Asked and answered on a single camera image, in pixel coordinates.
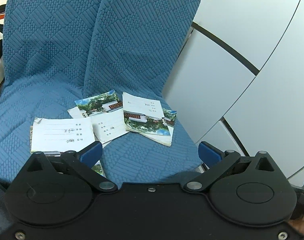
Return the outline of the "white notebook with handwriting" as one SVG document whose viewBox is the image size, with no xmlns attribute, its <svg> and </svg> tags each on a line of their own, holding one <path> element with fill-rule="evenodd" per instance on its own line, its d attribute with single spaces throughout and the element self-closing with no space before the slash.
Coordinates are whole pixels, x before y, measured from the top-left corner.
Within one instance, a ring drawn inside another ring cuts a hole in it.
<svg viewBox="0 0 304 240">
<path fill-rule="evenodd" d="M 89 118 L 45 119 L 35 118 L 32 126 L 32 153 L 57 154 L 80 151 L 95 142 Z"/>
</svg>

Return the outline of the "notebook with building photo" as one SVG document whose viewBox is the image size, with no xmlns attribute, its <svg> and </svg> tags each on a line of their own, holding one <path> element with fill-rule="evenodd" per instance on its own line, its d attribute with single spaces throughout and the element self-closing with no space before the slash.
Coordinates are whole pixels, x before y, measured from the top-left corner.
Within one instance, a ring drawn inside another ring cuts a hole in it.
<svg viewBox="0 0 304 240">
<path fill-rule="evenodd" d="M 177 111 L 163 108 L 159 100 L 146 99 L 124 92 L 123 115 L 126 130 L 139 133 L 170 147 Z"/>
</svg>

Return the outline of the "notebook with garden photo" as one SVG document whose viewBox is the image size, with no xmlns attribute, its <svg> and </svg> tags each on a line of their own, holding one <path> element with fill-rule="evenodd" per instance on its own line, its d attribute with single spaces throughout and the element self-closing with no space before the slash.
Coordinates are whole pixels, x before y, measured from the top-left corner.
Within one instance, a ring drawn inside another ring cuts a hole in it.
<svg viewBox="0 0 304 240">
<path fill-rule="evenodd" d="M 115 90 L 75 101 L 67 112 L 72 118 L 91 120 L 93 132 L 102 144 L 128 133 L 124 124 L 123 103 Z"/>
</svg>

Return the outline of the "blue textured chair cover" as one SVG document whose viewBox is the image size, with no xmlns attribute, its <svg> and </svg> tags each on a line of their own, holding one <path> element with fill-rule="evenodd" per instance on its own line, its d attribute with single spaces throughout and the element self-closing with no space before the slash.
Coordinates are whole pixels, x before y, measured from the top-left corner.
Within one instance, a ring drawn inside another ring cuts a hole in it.
<svg viewBox="0 0 304 240">
<path fill-rule="evenodd" d="M 161 99 L 201 0 L 8 0 L 0 182 L 30 155 L 36 117 L 114 89 Z"/>
</svg>

